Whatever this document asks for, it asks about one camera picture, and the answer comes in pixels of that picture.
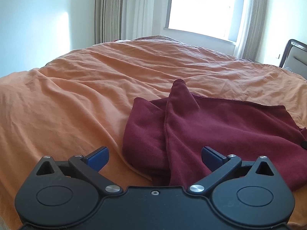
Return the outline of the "left beige curtain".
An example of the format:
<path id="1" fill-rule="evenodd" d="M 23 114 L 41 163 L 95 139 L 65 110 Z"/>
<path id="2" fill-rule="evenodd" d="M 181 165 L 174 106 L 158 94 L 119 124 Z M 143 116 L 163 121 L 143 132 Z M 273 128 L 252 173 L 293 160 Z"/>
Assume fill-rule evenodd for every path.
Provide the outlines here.
<path id="1" fill-rule="evenodd" d="M 171 0 L 95 0 L 95 43 L 162 35 Z"/>

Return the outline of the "bright window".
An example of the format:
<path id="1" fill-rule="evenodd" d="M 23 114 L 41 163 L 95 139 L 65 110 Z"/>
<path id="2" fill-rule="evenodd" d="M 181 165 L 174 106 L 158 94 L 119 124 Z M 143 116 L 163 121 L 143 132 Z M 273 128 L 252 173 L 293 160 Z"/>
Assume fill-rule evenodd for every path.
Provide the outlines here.
<path id="1" fill-rule="evenodd" d="M 170 0 L 166 28 L 237 42 L 248 0 Z"/>

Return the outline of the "dark wood padded headboard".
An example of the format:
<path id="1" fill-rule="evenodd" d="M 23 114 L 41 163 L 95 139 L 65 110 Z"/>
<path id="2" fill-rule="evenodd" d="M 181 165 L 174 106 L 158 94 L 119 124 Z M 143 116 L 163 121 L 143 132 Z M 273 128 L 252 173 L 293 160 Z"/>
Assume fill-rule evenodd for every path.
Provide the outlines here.
<path id="1" fill-rule="evenodd" d="M 306 62 L 306 44 L 295 39 L 290 39 L 284 50 L 279 67 L 299 74 L 306 79 Z"/>

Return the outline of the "maroon sweater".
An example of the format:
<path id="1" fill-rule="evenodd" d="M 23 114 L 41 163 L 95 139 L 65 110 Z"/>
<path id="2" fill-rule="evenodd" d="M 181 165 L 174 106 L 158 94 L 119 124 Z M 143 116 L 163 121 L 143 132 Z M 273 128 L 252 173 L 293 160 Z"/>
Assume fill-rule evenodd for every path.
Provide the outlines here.
<path id="1" fill-rule="evenodd" d="M 282 105 L 209 98 L 176 80 L 168 97 L 134 100 L 123 156 L 155 186 L 190 186 L 210 174 L 201 161 L 208 146 L 253 161 L 267 156 L 291 190 L 306 184 L 306 129 Z"/>

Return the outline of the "right beige curtain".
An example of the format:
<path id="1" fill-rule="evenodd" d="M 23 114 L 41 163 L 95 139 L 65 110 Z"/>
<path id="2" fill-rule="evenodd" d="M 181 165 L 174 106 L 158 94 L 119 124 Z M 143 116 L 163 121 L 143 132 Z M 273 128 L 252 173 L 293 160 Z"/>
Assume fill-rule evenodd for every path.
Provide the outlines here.
<path id="1" fill-rule="evenodd" d="M 265 26 L 268 0 L 243 0 L 243 14 L 234 56 L 254 62 Z"/>

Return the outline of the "beige curtain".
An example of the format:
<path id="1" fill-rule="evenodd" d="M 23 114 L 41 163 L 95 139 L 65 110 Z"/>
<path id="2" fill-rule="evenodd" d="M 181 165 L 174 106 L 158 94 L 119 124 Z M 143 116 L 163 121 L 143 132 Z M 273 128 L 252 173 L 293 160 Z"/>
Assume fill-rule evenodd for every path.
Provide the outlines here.
<path id="1" fill-rule="evenodd" d="M 162 35 L 171 0 L 95 0 L 95 43 Z"/>
<path id="2" fill-rule="evenodd" d="M 254 62 L 265 26 L 268 0 L 243 0 L 243 14 L 234 56 Z"/>

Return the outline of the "orange duvet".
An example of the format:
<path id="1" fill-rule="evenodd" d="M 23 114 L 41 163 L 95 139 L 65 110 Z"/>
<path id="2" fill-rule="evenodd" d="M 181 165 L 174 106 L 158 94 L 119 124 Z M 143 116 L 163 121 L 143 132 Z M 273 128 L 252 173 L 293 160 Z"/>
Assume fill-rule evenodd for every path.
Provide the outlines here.
<path id="1" fill-rule="evenodd" d="M 1 78 L 1 227 L 21 226 L 16 193 L 46 155 L 65 160 L 106 146 L 104 176 L 120 186 L 150 186 L 151 178 L 123 159 L 124 128 L 136 97 L 164 98 L 177 79 L 206 97 L 284 105 L 306 126 L 306 80 L 274 65 L 165 36 L 74 50 Z"/>

